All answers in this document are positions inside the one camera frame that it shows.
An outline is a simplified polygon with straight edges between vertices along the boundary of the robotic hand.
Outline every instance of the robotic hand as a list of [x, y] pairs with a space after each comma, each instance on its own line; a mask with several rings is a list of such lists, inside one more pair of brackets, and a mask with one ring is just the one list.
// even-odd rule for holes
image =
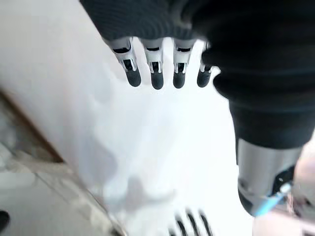
[[81, 0], [126, 71], [141, 83], [131, 37], [141, 39], [155, 89], [163, 86], [161, 38], [175, 39], [174, 86], [181, 88], [196, 38], [206, 39], [197, 78], [214, 79], [233, 117], [238, 189], [251, 215], [290, 191], [315, 127], [315, 2], [311, 0]]

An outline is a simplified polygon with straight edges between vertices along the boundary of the floor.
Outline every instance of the floor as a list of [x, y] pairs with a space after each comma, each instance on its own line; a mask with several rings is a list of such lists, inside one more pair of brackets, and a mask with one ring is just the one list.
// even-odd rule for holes
[[0, 208], [11, 216], [1, 236], [105, 235], [32, 173], [0, 174]]

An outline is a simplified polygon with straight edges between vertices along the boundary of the robotic finger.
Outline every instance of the robotic finger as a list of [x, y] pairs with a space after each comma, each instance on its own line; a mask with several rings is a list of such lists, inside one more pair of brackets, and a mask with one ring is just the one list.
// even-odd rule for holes
[[[210, 44], [208, 42], [205, 43], [204, 50], [209, 49]], [[212, 67], [205, 65], [203, 61], [200, 61], [200, 69], [197, 77], [197, 84], [199, 87], [206, 87], [210, 81]]]
[[174, 87], [180, 89], [184, 86], [186, 69], [189, 64], [190, 54], [196, 40], [174, 39]]
[[141, 77], [132, 46], [132, 38], [125, 37], [112, 41], [104, 41], [112, 49], [118, 62], [125, 70], [129, 84], [133, 87], [138, 87], [141, 84]]
[[155, 89], [159, 90], [163, 87], [164, 84], [162, 71], [163, 38], [155, 40], [141, 39], [141, 42], [143, 44], [144, 52], [146, 54], [147, 64], [150, 68], [152, 86]]

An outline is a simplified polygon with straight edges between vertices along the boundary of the black fabric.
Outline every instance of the black fabric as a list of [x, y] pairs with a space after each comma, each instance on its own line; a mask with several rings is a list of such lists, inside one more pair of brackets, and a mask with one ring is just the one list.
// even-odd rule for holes
[[80, 0], [97, 30], [107, 40], [126, 36], [144, 39], [194, 38], [173, 23], [166, 0]]
[[315, 127], [315, 1], [210, 0], [193, 29], [211, 48], [236, 137], [269, 148], [305, 144]]

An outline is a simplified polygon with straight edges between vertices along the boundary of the white surface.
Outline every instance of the white surface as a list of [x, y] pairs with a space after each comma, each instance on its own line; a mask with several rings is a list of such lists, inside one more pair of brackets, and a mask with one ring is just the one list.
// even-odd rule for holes
[[31, 173], [0, 173], [0, 208], [11, 217], [1, 236], [104, 236]]
[[1, 88], [89, 188], [104, 190], [131, 236], [168, 235], [187, 207], [203, 209], [215, 235], [251, 235], [227, 101], [196, 84], [200, 42], [180, 90], [164, 42], [156, 91], [139, 41], [142, 84], [133, 88], [75, 0], [1, 1], [0, 32]]

